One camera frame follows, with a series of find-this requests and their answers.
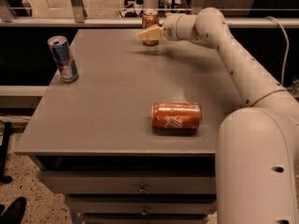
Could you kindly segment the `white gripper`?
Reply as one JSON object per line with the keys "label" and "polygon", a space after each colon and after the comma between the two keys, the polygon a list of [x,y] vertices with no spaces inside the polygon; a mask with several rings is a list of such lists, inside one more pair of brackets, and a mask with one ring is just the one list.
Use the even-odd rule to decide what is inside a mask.
{"label": "white gripper", "polygon": [[160,41],[165,36],[169,40],[179,41],[182,39],[182,30],[184,28],[182,18],[182,14],[167,13],[163,28],[157,24],[151,25],[136,33],[135,37],[140,41]]}

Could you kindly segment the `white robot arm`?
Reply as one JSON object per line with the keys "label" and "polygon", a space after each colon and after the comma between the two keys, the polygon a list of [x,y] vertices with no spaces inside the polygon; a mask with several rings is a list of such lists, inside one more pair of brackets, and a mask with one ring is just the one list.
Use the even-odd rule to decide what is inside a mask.
{"label": "white robot arm", "polygon": [[168,14],[140,40],[186,40],[218,52],[242,98],[218,131],[215,167],[218,224],[299,224],[294,165],[299,103],[234,38],[214,7]]}

